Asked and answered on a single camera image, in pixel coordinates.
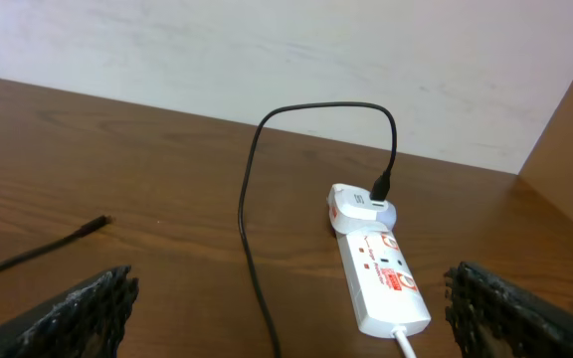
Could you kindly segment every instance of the white power strip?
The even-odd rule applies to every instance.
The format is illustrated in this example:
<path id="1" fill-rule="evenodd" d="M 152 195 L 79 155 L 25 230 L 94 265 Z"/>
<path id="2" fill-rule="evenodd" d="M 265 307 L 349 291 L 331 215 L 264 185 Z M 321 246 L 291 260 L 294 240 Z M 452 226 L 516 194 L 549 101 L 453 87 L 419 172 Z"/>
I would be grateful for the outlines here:
<path id="1" fill-rule="evenodd" d="M 392 233 L 393 205 L 344 184 L 333 185 L 328 205 L 359 330 L 397 338 L 414 357 L 405 336 L 423 331 L 431 316 Z"/>

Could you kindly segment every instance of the wooden desk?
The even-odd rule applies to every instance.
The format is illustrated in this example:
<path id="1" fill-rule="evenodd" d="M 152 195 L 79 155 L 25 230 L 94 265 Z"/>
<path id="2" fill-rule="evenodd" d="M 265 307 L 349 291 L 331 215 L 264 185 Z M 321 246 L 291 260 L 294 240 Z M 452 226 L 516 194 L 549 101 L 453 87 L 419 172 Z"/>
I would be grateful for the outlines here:
<path id="1" fill-rule="evenodd" d="M 270 357 L 236 224 L 253 132 L 0 81 L 0 260 L 99 214 L 117 218 L 1 273 L 0 323 L 102 269 L 132 264 L 141 291 L 120 357 Z M 276 130 L 261 136 L 248 232 L 285 357 L 400 355 L 395 342 L 357 330 L 324 201 L 335 182 L 370 187 L 387 155 Z M 442 279 L 460 261 L 573 312 L 573 223 L 513 175 L 401 154 L 388 198 L 433 315 L 410 338 L 419 357 L 460 356 Z"/>

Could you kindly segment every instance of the plug adapter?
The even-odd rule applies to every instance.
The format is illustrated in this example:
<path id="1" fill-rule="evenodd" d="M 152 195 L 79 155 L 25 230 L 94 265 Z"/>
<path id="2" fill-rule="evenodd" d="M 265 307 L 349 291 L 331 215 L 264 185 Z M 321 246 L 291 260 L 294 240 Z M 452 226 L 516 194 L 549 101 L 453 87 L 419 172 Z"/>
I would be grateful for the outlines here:
<path id="1" fill-rule="evenodd" d="M 346 184 L 333 184 L 328 194 L 328 217 L 337 233 L 355 230 L 391 231 L 397 211 L 388 201 L 373 201 L 370 193 Z"/>

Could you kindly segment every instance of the white power cord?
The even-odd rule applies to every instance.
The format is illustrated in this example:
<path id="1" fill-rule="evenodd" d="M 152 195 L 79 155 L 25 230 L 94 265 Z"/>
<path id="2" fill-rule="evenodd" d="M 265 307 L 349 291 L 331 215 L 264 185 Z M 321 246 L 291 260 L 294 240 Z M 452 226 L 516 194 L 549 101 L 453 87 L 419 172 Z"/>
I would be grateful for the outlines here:
<path id="1" fill-rule="evenodd" d="M 402 352 L 404 352 L 404 356 L 406 358 L 417 358 L 415 351 L 413 350 L 413 346 L 410 345 L 408 338 L 406 338 L 406 334 L 404 333 L 405 331 L 405 327 L 395 327 L 390 332 L 390 335 L 397 339 L 397 343 L 402 348 Z"/>

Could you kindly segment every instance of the cable end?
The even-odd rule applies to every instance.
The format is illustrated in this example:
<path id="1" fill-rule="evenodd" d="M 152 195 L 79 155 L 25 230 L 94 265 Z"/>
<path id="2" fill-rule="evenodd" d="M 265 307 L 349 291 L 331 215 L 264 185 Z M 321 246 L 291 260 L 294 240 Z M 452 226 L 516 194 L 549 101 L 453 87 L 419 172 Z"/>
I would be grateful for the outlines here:
<path id="1" fill-rule="evenodd" d="M 113 217 L 101 215 L 98 218 L 90 221 L 89 223 L 81 226 L 78 230 L 76 230 L 73 233 L 73 236 L 84 237 L 104 227 L 105 225 L 110 224 L 112 221 L 114 221 Z"/>
<path id="2" fill-rule="evenodd" d="M 385 201 L 388 190 L 390 190 L 390 172 L 384 172 L 373 184 L 373 189 L 370 191 L 370 200 Z"/>
<path id="3" fill-rule="evenodd" d="M 417 358 L 415 351 L 413 350 L 413 346 L 410 345 L 408 338 L 406 338 L 406 327 L 404 326 L 397 326 L 393 328 L 390 332 L 391 337 L 397 339 L 397 343 L 399 347 L 404 352 L 404 357 L 406 358 Z"/>

